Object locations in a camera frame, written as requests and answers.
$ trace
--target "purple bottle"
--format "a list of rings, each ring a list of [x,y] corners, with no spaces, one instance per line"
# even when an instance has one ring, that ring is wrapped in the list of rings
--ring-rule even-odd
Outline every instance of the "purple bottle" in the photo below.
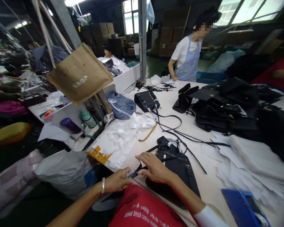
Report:
[[[64,118],[60,121],[60,125],[66,127],[75,134],[82,132],[82,129],[80,129],[70,118]]]

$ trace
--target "black hair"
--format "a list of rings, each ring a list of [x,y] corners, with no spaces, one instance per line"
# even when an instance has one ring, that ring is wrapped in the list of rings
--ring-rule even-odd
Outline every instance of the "black hair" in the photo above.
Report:
[[[220,19],[221,15],[222,13],[218,12],[214,6],[210,7],[197,17],[195,23],[196,28],[194,30],[201,28],[204,23],[206,24],[207,28],[211,27],[213,23],[216,23]]]
[[[103,49],[106,49],[106,50],[108,50],[109,52],[111,52],[111,50],[112,50],[112,47],[111,47],[110,44],[103,44],[102,47],[103,47]]]

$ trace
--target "fluorescent light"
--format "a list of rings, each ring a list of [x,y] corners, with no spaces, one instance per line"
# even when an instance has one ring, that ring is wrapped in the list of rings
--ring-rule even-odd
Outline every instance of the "fluorescent light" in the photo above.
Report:
[[[22,24],[17,24],[17,25],[15,26],[15,29],[21,28],[21,27],[23,27],[23,26],[25,26],[25,25],[27,25],[27,21],[23,21]]]
[[[81,2],[84,2],[85,0],[65,0],[64,3],[66,6],[73,6],[73,5],[77,5]]]

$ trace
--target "person's hand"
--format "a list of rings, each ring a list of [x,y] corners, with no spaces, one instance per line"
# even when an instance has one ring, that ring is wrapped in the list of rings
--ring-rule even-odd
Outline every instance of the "person's hand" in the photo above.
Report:
[[[176,77],[176,76],[173,76],[173,77],[171,77],[171,78],[173,79],[173,81],[179,80],[178,77]]]
[[[153,182],[165,184],[168,184],[173,178],[174,173],[166,168],[154,154],[143,152],[137,155],[136,158],[148,167],[148,170],[140,170],[138,175],[147,176]]]
[[[104,193],[113,193],[116,191],[123,191],[129,184],[133,183],[131,178],[124,179],[125,175],[129,173],[131,169],[129,167],[120,169],[108,178],[105,179]]]

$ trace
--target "support column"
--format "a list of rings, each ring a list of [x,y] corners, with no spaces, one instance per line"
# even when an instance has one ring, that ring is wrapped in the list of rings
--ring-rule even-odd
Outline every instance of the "support column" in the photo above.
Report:
[[[138,0],[141,84],[146,82],[146,11],[146,0]]]
[[[77,28],[75,28],[72,19],[70,18],[68,9],[64,3],[64,0],[50,0],[52,6],[55,9],[54,14],[57,14],[61,24],[63,25],[67,36],[69,39],[66,38],[66,40],[70,40],[71,43],[69,43],[74,49],[77,49],[79,46],[81,46],[82,42],[79,38],[79,35],[76,31]]]

